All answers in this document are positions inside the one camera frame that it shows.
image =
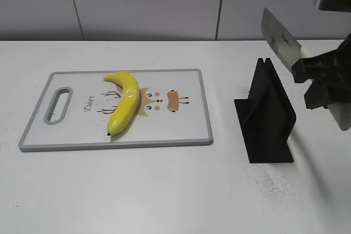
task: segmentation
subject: white table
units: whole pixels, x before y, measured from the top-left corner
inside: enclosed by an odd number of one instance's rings
[[[340,41],[303,41],[316,55]],[[297,114],[292,164],[249,164],[234,107],[271,57]],[[200,68],[211,146],[22,153],[53,71]],[[350,233],[351,132],[262,41],[0,42],[0,233]]]

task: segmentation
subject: white cutting board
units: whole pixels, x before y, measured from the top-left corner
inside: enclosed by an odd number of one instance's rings
[[[54,72],[19,142],[22,151],[208,145],[213,142],[201,71],[129,71],[138,81],[140,108],[123,133],[107,136],[121,89],[100,72]],[[55,92],[71,91],[61,121],[46,114]]]

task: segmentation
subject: knife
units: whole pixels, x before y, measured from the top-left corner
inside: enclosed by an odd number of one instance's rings
[[[300,58],[301,45],[267,8],[263,11],[261,29],[268,45],[291,72],[291,66]]]
[[[296,61],[300,58],[311,57],[267,8],[263,10],[261,29],[268,45],[290,73],[291,66]],[[351,104],[338,102],[327,105],[327,108],[341,130],[345,131],[351,127]]]

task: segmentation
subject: banana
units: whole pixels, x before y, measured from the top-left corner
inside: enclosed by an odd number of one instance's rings
[[[128,72],[106,75],[104,80],[115,82],[123,88],[122,99],[117,110],[112,114],[107,125],[108,136],[123,131],[131,121],[139,104],[139,86],[137,80]]]

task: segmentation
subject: black stand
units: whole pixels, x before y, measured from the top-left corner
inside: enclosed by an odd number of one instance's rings
[[[234,100],[250,163],[292,163],[296,115],[270,59],[259,58],[248,99]]]

